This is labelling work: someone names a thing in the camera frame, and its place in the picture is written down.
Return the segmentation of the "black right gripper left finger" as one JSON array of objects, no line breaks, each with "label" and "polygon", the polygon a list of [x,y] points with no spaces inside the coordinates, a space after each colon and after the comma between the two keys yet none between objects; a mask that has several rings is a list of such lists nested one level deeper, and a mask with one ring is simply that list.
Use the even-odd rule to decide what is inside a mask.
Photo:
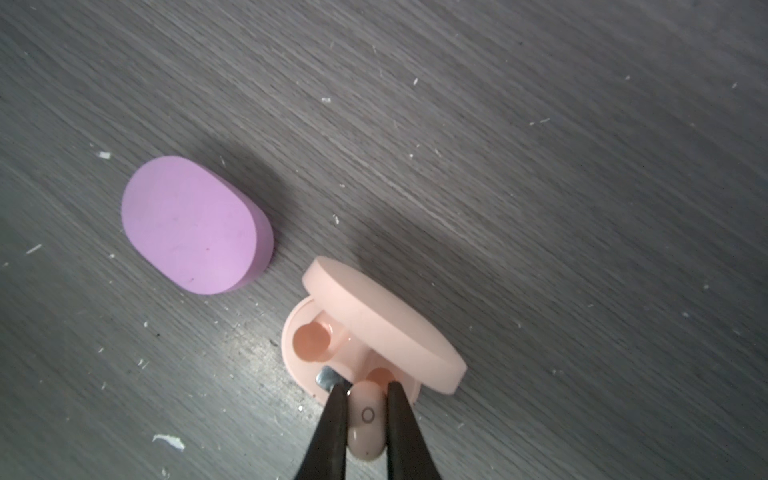
[{"label": "black right gripper left finger", "polygon": [[295,480],[344,480],[348,435],[348,388],[330,391]]}]

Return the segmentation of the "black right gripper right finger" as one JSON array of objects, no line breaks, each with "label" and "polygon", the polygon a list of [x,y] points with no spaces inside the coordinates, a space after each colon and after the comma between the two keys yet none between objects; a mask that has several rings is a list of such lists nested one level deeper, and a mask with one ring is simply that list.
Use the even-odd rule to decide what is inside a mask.
[{"label": "black right gripper right finger", "polygon": [[387,390],[387,474],[389,480],[441,480],[402,384]]}]

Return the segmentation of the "pink earbud charging case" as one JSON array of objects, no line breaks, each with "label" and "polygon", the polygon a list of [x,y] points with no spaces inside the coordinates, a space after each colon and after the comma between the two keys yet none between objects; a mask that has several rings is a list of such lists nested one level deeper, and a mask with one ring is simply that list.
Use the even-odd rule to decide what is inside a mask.
[{"label": "pink earbud charging case", "polygon": [[410,401],[422,387],[444,395],[458,389],[467,365],[422,314],[385,287],[340,261],[317,257],[302,283],[307,298],[289,314],[281,335],[284,365],[319,403],[329,396],[318,375],[330,368],[344,380],[399,381]]}]

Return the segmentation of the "purple earbud charging case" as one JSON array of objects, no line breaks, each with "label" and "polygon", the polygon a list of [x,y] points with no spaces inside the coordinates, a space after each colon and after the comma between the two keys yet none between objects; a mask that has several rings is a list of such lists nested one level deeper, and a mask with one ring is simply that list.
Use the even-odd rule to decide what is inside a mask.
[{"label": "purple earbud charging case", "polygon": [[142,165],[122,196],[124,233],[180,288],[215,295],[261,276],[274,252],[264,211],[230,182],[183,157]]}]

